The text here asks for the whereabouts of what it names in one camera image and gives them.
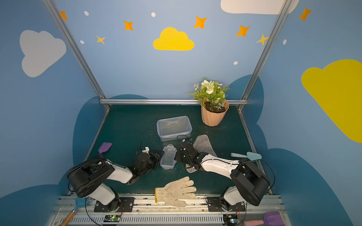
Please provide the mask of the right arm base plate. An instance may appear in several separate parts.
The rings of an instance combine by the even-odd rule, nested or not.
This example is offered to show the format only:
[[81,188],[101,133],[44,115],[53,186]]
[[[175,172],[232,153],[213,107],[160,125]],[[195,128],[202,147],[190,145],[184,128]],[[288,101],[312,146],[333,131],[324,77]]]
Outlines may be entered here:
[[225,199],[220,197],[207,197],[206,203],[209,212],[245,212],[246,206],[244,202],[239,202],[234,205],[229,204]]

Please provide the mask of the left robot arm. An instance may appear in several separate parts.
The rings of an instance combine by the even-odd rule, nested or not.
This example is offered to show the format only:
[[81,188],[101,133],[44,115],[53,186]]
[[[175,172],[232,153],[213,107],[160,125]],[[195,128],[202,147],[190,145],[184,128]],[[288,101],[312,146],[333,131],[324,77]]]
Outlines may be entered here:
[[133,163],[124,167],[106,159],[102,154],[86,160],[73,167],[67,175],[73,192],[79,198],[90,197],[103,205],[105,211],[118,212],[123,203],[111,187],[104,184],[106,180],[118,181],[126,185],[132,185],[140,177],[160,165],[162,151],[139,152]]

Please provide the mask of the large clear lunch box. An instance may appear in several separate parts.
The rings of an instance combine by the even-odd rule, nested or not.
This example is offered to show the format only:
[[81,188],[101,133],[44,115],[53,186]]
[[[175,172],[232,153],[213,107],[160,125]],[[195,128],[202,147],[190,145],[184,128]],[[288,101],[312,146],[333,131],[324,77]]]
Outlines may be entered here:
[[162,142],[176,140],[178,136],[190,136],[192,126],[187,116],[158,120],[157,133]]

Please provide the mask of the small clear lunch box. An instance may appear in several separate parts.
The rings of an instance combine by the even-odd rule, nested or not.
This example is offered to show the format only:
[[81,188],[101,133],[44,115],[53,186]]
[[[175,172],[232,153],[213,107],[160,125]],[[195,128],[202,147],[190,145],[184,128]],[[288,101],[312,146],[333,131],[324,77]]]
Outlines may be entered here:
[[174,168],[176,164],[176,154],[177,149],[172,145],[169,144],[163,148],[163,156],[160,161],[160,166],[165,170],[171,170]]

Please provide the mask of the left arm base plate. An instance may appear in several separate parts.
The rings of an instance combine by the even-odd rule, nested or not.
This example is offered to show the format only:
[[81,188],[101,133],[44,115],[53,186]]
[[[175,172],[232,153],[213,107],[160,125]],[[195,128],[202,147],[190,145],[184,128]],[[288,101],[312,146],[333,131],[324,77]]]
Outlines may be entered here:
[[96,201],[94,212],[132,212],[134,201],[133,197],[116,197],[107,205]]

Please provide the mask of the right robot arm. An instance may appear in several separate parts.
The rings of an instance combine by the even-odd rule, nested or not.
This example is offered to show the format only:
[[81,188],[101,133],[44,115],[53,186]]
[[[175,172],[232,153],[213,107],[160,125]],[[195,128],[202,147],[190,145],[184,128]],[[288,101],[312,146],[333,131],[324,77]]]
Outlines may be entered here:
[[212,172],[231,179],[234,186],[226,188],[215,204],[226,211],[238,203],[259,206],[270,186],[268,177],[252,160],[226,160],[206,152],[198,152],[189,139],[181,142],[176,161],[195,170]]

